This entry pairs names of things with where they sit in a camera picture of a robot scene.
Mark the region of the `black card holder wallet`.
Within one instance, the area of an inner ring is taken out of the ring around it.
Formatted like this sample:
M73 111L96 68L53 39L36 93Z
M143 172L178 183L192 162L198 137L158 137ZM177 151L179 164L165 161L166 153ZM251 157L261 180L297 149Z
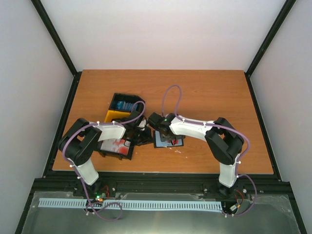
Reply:
M154 148L172 148L171 144L168 143L171 140L161 141L159 131L153 131L153 139L154 139L154 142L153 142Z

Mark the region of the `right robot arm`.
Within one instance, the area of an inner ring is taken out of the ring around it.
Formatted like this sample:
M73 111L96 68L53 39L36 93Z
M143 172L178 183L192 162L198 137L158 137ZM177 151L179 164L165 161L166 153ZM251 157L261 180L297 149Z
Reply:
M249 141L225 118L201 121L173 113L164 117L152 113L148 124L160 133L163 141L187 136L207 142L220 165L219 183L228 188L234 186L238 178L240 157L243 155L242 148L244 143Z

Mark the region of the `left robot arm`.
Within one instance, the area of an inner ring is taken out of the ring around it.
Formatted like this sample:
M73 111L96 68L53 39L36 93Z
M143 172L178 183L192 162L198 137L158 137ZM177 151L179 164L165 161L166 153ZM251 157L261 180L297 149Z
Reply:
M91 160L92 153L105 151L105 146L113 145L110 143L112 140L119 140L132 149L152 143L153 137L146 117L138 111L132 111L128 117L115 118L107 123L79 118L58 142L63 158L83 180L84 190L90 196L97 196L101 192L101 183L97 181L99 175Z

